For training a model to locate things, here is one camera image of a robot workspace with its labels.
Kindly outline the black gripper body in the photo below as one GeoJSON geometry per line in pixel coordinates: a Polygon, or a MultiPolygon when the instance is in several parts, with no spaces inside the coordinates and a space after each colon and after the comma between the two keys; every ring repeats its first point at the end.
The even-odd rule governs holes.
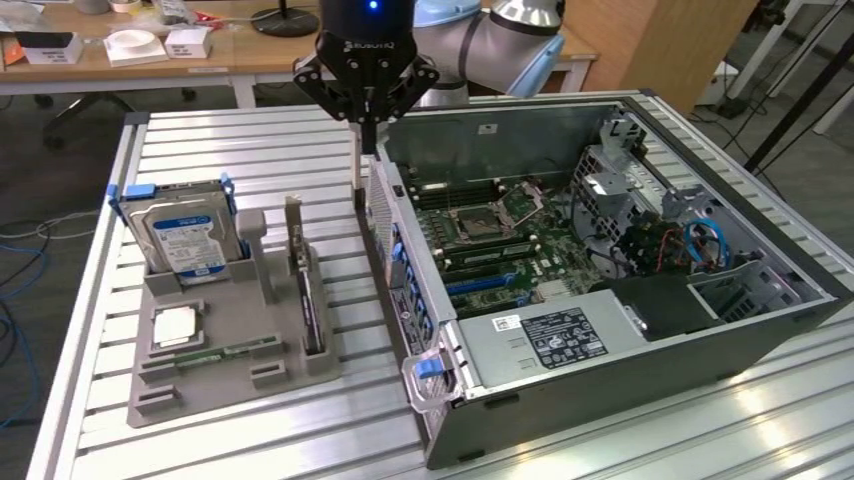
{"type": "Polygon", "coordinates": [[[368,123],[368,98],[381,59],[409,64],[417,56],[412,35],[414,3],[400,0],[318,2],[316,55],[338,87],[358,88],[368,123]]]}

